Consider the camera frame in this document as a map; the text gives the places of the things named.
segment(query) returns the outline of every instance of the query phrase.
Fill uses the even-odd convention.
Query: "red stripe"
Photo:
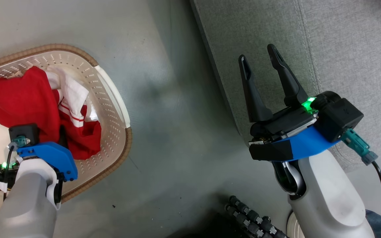
[[[62,107],[64,107],[65,109],[67,109],[69,112],[70,112],[70,116],[71,116],[71,118],[73,118],[74,120],[77,120],[77,121],[79,121],[79,122],[83,122],[85,119],[77,119],[77,118],[75,118],[74,116],[72,116],[71,115],[71,111],[70,111],[70,109],[68,108],[68,107],[66,107],[66,106],[64,106],[63,104],[60,104],[60,106],[62,106]]]

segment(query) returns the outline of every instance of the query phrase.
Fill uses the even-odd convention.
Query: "sofa cushion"
[[[284,93],[274,44],[308,95],[337,92],[361,112],[356,131],[381,155],[381,1],[192,0],[197,22],[239,133],[251,140],[237,59],[244,54],[273,112]],[[342,142],[330,149],[345,171],[364,166]]]

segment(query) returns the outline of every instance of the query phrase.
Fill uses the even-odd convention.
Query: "blue plastic part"
[[[20,154],[21,157],[37,156],[64,173],[64,178],[67,181],[77,179],[77,167],[71,152],[55,142],[20,147],[17,149],[17,154]]]
[[[377,155],[370,151],[370,145],[368,145],[354,130],[348,129],[342,135],[342,141],[349,148],[355,151],[359,156],[361,156],[361,160],[364,164],[369,165],[372,161],[377,159]]]
[[[280,141],[289,140],[292,147],[293,160],[296,161],[318,155],[326,149],[336,145],[338,141],[328,142],[314,126],[306,128],[299,134]]]

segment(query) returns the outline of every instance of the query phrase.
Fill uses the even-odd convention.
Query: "blue jeans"
[[[381,216],[375,212],[366,210],[365,217],[373,229],[375,238],[381,238]]]

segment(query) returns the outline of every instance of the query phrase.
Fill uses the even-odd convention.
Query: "perforated basket wall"
[[[116,170],[126,159],[131,143],[132,130],[126,107],[110,77],[97,61],[79,48],[51,44],[25,50],[0,59],[0,77],[25,72],[32,66],[45,69],[50,65],[62,65],[74,71],[89,89],[89,97],[102,127],[101,151],[85,161],[76,161],[79,177],[63,184],[62,201],[66,202]],[[0,147],[9,143],[8,129],[0,128]],[[0,149],[0,164],[5,161]]]

